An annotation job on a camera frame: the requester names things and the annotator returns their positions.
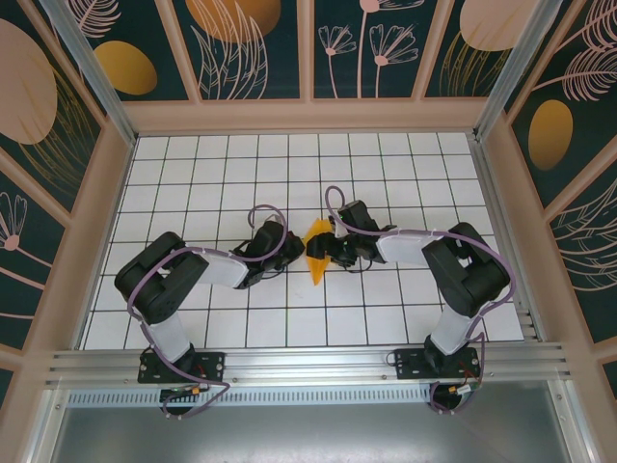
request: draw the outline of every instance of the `leaf illustration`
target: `leaf illustration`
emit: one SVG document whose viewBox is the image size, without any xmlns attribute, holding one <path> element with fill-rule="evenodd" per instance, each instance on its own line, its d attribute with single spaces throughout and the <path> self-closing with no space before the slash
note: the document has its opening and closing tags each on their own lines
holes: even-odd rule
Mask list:
<svg viewBox="0 0 617 463">
<path fill-rule="evenodd" d="M 193 34 L 200 45 L 201 70 L 198 83 L 200 89 L 205 93 L 207 99 L 216 99 L 221 91 L 219 78 L 219 65 L 216 58 L 212 55 L 212 39 L 206 34 L 204 37 L 195 27 L 191 26 Z"/>
<path fill-rule="evenodd" d="M 575 289 L 616 286 L 617 180 L 593 201 L 559 214 L 553 233 Z"/>
<path fill-rule="evenodd" d="M 617 43 L 617 0 L 594 0 L 585 18 L 582 39 L 600 51 Z"/>
<path fill-rule="evenodd" d="M 118 0 L 67 0 L 67 5 L 86 37 L 101 39 L 121 16 Z"/>
<path fill-rule="evenodd" d="M 568 99 L 599 101 L 599 96 L 607 93 L 616 81 L 617 48 L 608 50 L 587 48 L 573 58 L 563 76 L 543 82 L 533 90 L 561 82 Z"/>
<path fill-rule="evenodd" d="M 203 96 L 206 99 L 261 98 L 268 81 L 268 60 L 259 26 L 252 18 L 247 19 L 237 3 L 237 23 L 221 0 L 211 0 L 208 4 L 209 7 L 202 1 L 194 3 L 205 29 L 223 39 L 204 36 L 192 27 L 201 50 L 199 85 Z"/>
</svg>

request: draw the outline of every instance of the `grid tile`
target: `grid tile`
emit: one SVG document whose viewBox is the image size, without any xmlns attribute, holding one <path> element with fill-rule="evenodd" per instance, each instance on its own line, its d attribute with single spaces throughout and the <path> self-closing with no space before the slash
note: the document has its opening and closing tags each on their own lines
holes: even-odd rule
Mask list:
<svg viewBox="0 0 617 463">
<path fill-rule="evenodd" d="M 469 142 L 464 133 L 440 133 L 443 154 L 469 154 Z"/>
<path fill-rule="evenodd" d="M 246 346 L 247 310 L 210 311 L 205 346 L 233 348 Z"/>
<path fill-rule="evenodd" d="M 200 137 L 197 158 L 225 157 L 228 152 L 228 137 L 215 135 Z"/>
<path fill-rule="evenodd" d="M 303 133 L 289 135 L 290 156 L 318 156 L 319 137 L 316 134 Z"/>
<path fill-rule="evenodd" d="M 174 159 L 165 161 L 161 184 L 190 183 L 193 176 L 195 161 L 189 159 Z"/>
<path fill-rule="evenodd" d="M 464 134 L 149 137 L 140 139 L 135 159 L 88 316 L 87 349 L 146 347 L 114 276 L 148 240 L 174 231 L 189 245 L 228 251 L 252 236 L 247 211 L 261 203 L 279 207 L 304 237 L 328 216 L 323 193 L 331 184 L 347 203 L 363 200 L 380 227 L 447 230 L 467 221 L 496 248 Z M 337 194 L 331 201 L 340 206 Z M 270 214 L 259 211 L 255 220 Z M 426 267 L 391 262 L 357 274 L 331 264 L 315 286 L 301 257 L 267 277 L 274 278 L 248 290 L 195 285 L 179 311 L 195 346 L 423 342 L 441 314 Z M 513 304 L 489 313 L 480 330 L 489 340 L 522 338 Z"/>
<path fill-rule="evenodd" d="M 285 309 L 249 311 L 247 347 L 285 347 Z"/>
<path fill-rule="evenodd" d="M 348 156 L 349 138 L 346 133 L 319 135 L 319 154 L 322 156 Z"/>
<path fill-rule="evenodd" d="M 409 140 L 404 133 L 380 133 L 379 146 L 383 156 L 411 154 L 409 150 Z"/>
<path fill-rule="evenodd" d="M 129 185 L 157 184 L 161 178 L 163 161 L 135 161 L 128 177 Z"/>
<path fill-rule="evenodd" d="M 198 137 L 172 137 L 167 145 L 166 159 L 194 159 Z"/>
<path fill-rule="evenodd" d="M 287 311 L 289 347 L 326 345 L 326 310 L 291 309 Z"/>
<path fill-rule="evenodd" d="M 256 135 L 232 135 L 229 137 L 228 157 L 256 157 Z"/>
<path fill-rule="evenodd" d="M 370 344 L 405 344 L 405 316 L 401 306 L 367 307 L 366 323 Z"/>
<path fill-rule="evenodd" d="M 190 185 L 161 185 L 156 195 L 155 212 L 186 210 Z"/>
<path fill-rule="evenodd" d="M 164 159 L 168 137 L 142 137 L 135 152 L 135 159 Z"/>
<path fill-rule="evenodd" d="M 352 156 L 379 155 L 379 139 L 376 133 L 352 133 L 349 135 Z"/>
<path fill-rule="evenodd" d="M 259 157 L 287 157 L 287 135 L 260 135 Z"/>
<path fill-rule="evenodd" d="M 146 241 L 151 219 L 149 212 L 119 214 L 114 242 Z"/>
<path fill-rule="evenodd" d="M 328 308 L 328 345 L 366 345 L 364 307 Z"/>
<path fill-rule="evenodd" d="M 441 154 L 437 133 L 410 133 L 409 143 L 413 154 Z"/>
</svg>

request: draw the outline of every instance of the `purple cable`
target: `purple cable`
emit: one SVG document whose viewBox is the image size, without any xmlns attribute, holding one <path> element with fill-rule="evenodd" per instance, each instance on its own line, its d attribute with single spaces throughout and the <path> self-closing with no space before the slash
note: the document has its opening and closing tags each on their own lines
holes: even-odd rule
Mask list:
<svg viewBox="0 0 617 463">
<path fill-rule="evenodd" d="M 197 376 L 193 376 L 192 374 L 188 374 L 184 371 L 182 371 L 181 369 L 177 368 L 172 362 L 170 362 L 165 355 L 163 354 L 163 352 L 161 351 L 161 349 L 158 348 L 158 346 L 156 345 L 156 342 L 154 341 L 154 338 L 152 337 L 152 335 L 150 334 L 146 323 L 144 322 L 144 318 L 135 312 L 135 310 L 133 309 L 133 304 L 135 303 L 135 299 L 137 298 L 137 295 L 139 294 L 139 292 L 142 290 L 142 288 L 144 287 L 144 285 L 146 284 L 146 282 L 152 278 L 152 276 L 158 272 L 161 268 L 163 268 L 163 266 L 169 262 L 172 259 L 175 259 L 177 256 L 184 254 L 184 253 L 197 253 L 197 254 L 213 254 L 213 255 L 217 255 L 217 256 L 223 256 L 223 257 L 230 257 L 231 259 L 235 259 L 235 260 L 239 260 L 239 261 L 245 261 L 245 262 L 259 262 L 262 260 L 266 260 L 270 257 L 272 257 L 273 255 L 275 255 L 279 249 L 282 247 L 282 245 L 284 244 L 286 238 L 287 238 L 287 231 L 288 231 L 288 227 L 287 227 L 287 221 L 284 218 L 284 215 L 282 214 L 282 212 L 277 209 L 276 207 L 274 207 L 273 205 L 269 205 L 269 204 L 260 204 L 260 205 L 256 205 L 253 209 L 251 209 L 249 211 L 249 216 L 248 216 L 248 221 L 249 221 L 249 226 L 254 229 L 255 228 L 255 223 L 254 223 L 254 218 L 255 218 L 255 211 L 258 209 L 271 209 L 273 210 L 275 213 L 277 213 L 277 215 L 279 215 L 279 217 L 281 218 L 282 221 L 282 238 L 281 241 L 279 241 L 279 244 L 269 253 L 265 254 L 264 256 L 261 256 L 259 258 L 243 258 L 240 256 L 236 256 L 236 255 L 229 255 L 229 253 L 224 253 L 222 251 L 216 250 L 216 249 L 208 249 L 208 248 L 200 248 L 200 247 L 185 247 L 185 248 L 181 248 L 178 250 L 173 251 L 172 253 L 168 254 L 167 256 L 165 256 L 164 258 L 162 258 L 158 263 L 156 263 L 156 265 L 154 265 L 154 267 L 152 267 L 147 274 L 144 276 L 144 278 L 142 278 L 142 280 L 135 286 L 135 288 L 133 289 L 133 292 L 131 292 L 131 295 L 128 298 L 127 301 L 127 305 L 126 305 L 126 309 L 128 310 L 128 313 L 135 318 L 137 321 L 139 321 L 140 324 L 140 328 L 142 330 L 142 333 L 144 333 L 144 337 L 146 338 L 146 340 L 148 341 L 149 345 L 151 346 L 152 350 L 154 351 L 154 353 L 159 357 L 159 359 L 161 359 L 161 362 L 163 362 L 163 364 L 165 364 L 165 366 L 167 368 L 169 368 L 171 371 L 173 371 L 174 373 L 189 379 L 192 382 L 198 383 L 198 384 L 205 384 L 208 386 L 222 386 L 223 389 L 218 392 L 217 394 L 215 394 L 212 398 L 210 398 L 207 402 L 205 402 L 204 405 L 201 405 L 197 408 L 192 408 L 191 410 L 189 410 L 188 412 L 186 412 L 183 415 L 172 415 L 171 413 L 169 413 L 169 411 L 167 410 L 167 405 L 169 404 L 170 400 L 174 399 L 177 397 L 177 395 L 170 395 L 164 402 L 163 402 L 163 412 L 165 412 L 165 415 L 167 418 L 171 418 L 174 417 L 176 420 L 182 420 L 183 418 L 191 418 L 194 417 L 195 415 L 197 415 L 198 413 L 202 412 L 203 410 L 205 410 L 207 407 L 210 406 L 211 403 L 213 403 L 215 400 L 217 400 L 221 395 L 223 395 L 224 393 L 226 393 L 229 388 L 230 388 L 230 384 L 229 383 L 225 383 L 222 381 L 212 381 L 209 379 L 203 379 L 203 378 L 198 378 Z"/>
<path fill-rule="evenodd" d="M 467 333 L 465 334 L 465 338 L 466 340 L 469 341 L 476 341 L 476 340 L 481 340 L 481 355 L 482 355 L 482 359 L 480 362 L 480 377 L 478 382 L 481 382 L 482 380 L 482 374 L 484 373 L 484 352 L 485 352 L 485 340 L 484 340 L 484 333 L 480 333 L 479 336 L 477 336 L 476 338 L 474 338 L 473 340 L 470 339 L 470 336 L 473 333 L 473 330 L 475 329 L 475 327 L 477 326 L 477 324 L 480 322 L 480 320 L 482 319 L 482 317 L 487 314 L 488 312 L 492 311 L 493 309 L 496 309 L 497 307 L 499 307 L 500 305 L 502 305 L 503 303 L 507 302 L 508 299 L 510 299 L 517 288 L 517 283 L 516 283 L 516 276 L 514 274 L 514 271 L 512 270 L 512 267 L 510 266 L 510 264 L 502 257 L 499 255 L 499 253 L 496 253 L 494 250 L 492 250 L 489 246 L 487 246 L 484 243 L 481 243 L 479 241 L 476 241 L 475 239 L 469 238 L 468 236 L 464 236 L 462 234 L 458 234 L 458 233 L 452 233 L 450 231 L 428 231 L 428 230 L 412 230 L 412 229 L 405 229 L 405 230 L 393 230 L 393 231 L 366 231 L 366 230 L 362 230 L 362 229 L 357 229 L 356 227 L 352 227 L 350 225 L 345 224 L 340 217 L 338 216 L 337 213 L 335 213 L 335 211 L 333 210 L 332 206 L 330 205 L 330 192 L 332 190 L 335 190 L 339 195 L 340 198 L 342 200 L 342 203 L 345 204 L 345 194 L 342 192 L 342 190 L 340 188 L 338 188 L 335 185 L 330 185 L 328 188 L 326 188 L 326 192 L 325 192 L 325 200 L 326 200 L 326 207 L 328 208 L 328 212 L 330 212 L 330 215 L 334 218 L 335 222 L 337 222 L 339 225 L 341 225 L 342 227 L 344 227 L 346 230 L 350 231 L 350 232 L 355 232 L 355 233 L 359 233 L 359 234 L 365 234 L 368 236 L 394 236 L 397 234 L 415 234 L 415 235 L 421 235 L 421 236 L 439 236 L 439 237 L 447 237 L 447 238 L 453 238 L 453 239 L 457 239 L 459 241 L 465 241 L 466 243 L 469 243 L 470 245 L 481 249 L 482 251 L 484 251 L 485 253 L 489 254 L 492 258 L 494 258 L 497 262 L 499 262 L 499 264 L 501 264 L 501 266 L 503 266 L 503 268 L 505 269 L 505 271 L 508 274 L 508 277 L 510 277 L 510 290 L 508 291 L 508 293 L 503 296 L 501 299 L 492 302 L 491 304 L 489 304 L 486 308 L 484 308 L 483 310 L 481 310 L 475 320 L 471 323 Z M 437 389 L 437 387 L 440 385 L 439 381 L 434 383 L 431 386 L 431 391 L 430 391 L 430 401 L 429 401 L 429 405 L 431 406 L 431 408 L 433 410 L 435 410 L 436 412 L 441 411 L 447 411 L 447 412 L 451 412 L 454 413 L 453 411 L 447 410 L 445 407 L 442 407 L 439 403 L 435 402 L 434 400 L 434 394 L 435 394 L 435 390 Z M 470 402 L 470 397 L 465 401 L 465 403 L 463 403 L 463 405 L 461 405 L 459 408 L 460 410 L 463 410 Z"/>
</svg>

